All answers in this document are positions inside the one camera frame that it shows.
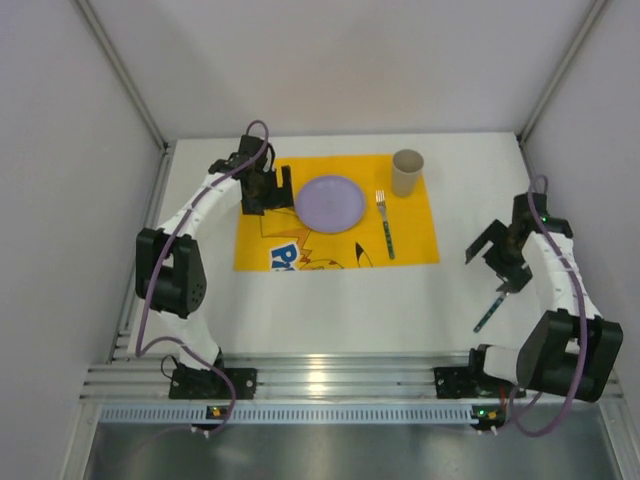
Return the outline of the yellow cloth placemat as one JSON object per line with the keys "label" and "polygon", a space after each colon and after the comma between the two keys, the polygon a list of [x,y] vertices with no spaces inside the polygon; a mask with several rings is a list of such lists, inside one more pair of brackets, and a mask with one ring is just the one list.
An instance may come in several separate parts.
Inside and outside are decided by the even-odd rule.
{"label": "yellow cloth placemat", "polygon": [[[234,269],[238,272],[364,269],[435,264],[439,252],[427,189],[423,181],[413,192],[397,197],[392,192],[390,154],[289,157],[276,167],[291,168],[293,192],[323,175],[354,181],[363,191],[366,210],[359,223],[343,233],[326,234],[304,226],[289,208],[263,216],[240,215]],[[388,256],[375,191],[386,195],[387,215],[395,250]]]}

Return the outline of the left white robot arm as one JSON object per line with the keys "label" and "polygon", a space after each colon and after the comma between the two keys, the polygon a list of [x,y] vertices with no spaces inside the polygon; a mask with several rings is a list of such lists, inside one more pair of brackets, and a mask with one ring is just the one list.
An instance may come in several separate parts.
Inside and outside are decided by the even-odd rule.
{"label": "left white robot arm", "polygon": [[291,169],[276,173],[267,137],[241,136],[236,151],[215,161],[186,203],[163,224],[136,237],[135,293],[143,302],[134,353],[170,342],[188,369],[220,369],[222,351],[198,310],[207,294],[202,245],[236,206],[248,215],[291,207]]}

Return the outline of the fork with teal handle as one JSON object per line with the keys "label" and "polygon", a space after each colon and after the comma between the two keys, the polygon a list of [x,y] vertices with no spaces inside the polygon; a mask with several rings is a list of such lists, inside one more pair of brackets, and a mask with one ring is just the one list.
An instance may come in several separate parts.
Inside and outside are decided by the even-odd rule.
{"label": "fork with teal handle", "polygon": [[385,235],[385,242],[387,246],[388,256],[391,260],[395,259],[395,250],[393,245],[393,239],[390,229],[390,223],[387,215],[386,195],[383,190],[375,191],[376,207],[381,215],[382,225]]}

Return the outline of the beige paper cup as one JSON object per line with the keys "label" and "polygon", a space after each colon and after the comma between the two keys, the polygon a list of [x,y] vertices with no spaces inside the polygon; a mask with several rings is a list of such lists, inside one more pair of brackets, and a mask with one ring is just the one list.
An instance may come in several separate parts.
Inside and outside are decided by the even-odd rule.
{"label": "beige paper cup", "polygon": [[397,197],[409,196],[419,180],[424,167],[422,155],[411,149],[403,149],[392,156],[392,192]]}

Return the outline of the aluminium rail frame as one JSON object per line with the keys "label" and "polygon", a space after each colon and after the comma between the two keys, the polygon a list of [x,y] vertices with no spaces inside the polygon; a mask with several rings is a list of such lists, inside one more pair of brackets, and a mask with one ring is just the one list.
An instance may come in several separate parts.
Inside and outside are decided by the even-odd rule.
{"label": "aluminium rail frame", "polygon": [[[257,400],[426,400],[436,397],[436,367],[465,366],[466,352],[400,355],[230,355],[227,367],[257,370]],[[173,366],[159,355],[117,357],[89,367],[85,401],[160,401],[168,398]]]}

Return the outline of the spoon with teal handle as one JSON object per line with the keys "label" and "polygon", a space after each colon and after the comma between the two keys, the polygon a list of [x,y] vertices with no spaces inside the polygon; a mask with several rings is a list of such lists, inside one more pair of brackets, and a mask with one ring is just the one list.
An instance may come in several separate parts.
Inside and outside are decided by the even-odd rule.
{"label": "spoon with teal handle", "polygon": [[474,328],[473,328],[473,332],[474,333],[479,333],[484,328],[484,326],[491,319],[491,317],[495,314],[495,312],[498,310],[498,308],[501,306],[501,304],[504,302],[504,300],[507,297],[508,297],[508,293],[507,292],[502,292],[496,298],[496,300],[491,304],[491,306],[488,308],[488,310],[482,315],[480,320],[474,326]]}

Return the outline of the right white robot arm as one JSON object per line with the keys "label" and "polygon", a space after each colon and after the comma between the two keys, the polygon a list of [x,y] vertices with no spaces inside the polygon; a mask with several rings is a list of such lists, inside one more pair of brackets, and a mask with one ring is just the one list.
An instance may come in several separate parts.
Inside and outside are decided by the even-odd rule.
{"label": "right white robot arm", "polygon": [[573,255],[567,220],[552,217],[543,193],[515,196],[508,225],[493,221],[466,249],[501,280],[502,298],[534,288],[540,319],[518,348],[481,344],[469,353],[476,376],[521,389],[594,403],[602,395],[623,341],[589,298]]}

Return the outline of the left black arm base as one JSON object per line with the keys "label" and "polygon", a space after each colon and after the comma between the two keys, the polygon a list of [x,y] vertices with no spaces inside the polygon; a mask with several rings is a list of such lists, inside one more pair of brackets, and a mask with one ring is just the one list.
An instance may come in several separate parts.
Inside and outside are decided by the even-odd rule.
{"label": "left black arm base", "polygon": [[[233,385],[238,400],[254,398],[258,376],[255,368],[225,368],[223,373]],[[179,364],[172,373],[168,397],[171,400],[230,400],[231,389],[211,370],[195,370]]]}

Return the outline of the purple plastic plate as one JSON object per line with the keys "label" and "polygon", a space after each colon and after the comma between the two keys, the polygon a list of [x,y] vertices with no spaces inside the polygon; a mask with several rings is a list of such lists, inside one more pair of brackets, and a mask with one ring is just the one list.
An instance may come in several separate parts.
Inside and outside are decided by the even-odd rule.
{"label": "purple plastic plate", "polygon": [[307,182],[296,195],[295,212],[303,225],[326,234],[345,232],[364,216],[366,199],[352,180],[324,175]]}

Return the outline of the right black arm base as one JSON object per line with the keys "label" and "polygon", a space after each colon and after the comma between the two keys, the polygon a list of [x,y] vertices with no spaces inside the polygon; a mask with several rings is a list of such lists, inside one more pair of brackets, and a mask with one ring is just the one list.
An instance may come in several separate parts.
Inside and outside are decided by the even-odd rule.
{"label": "right black arm base", "polygon": [[444,399],[500,399],[508,397],[511,383],[473,373],[468,367],[437,367],[433,369],[436,396]]}

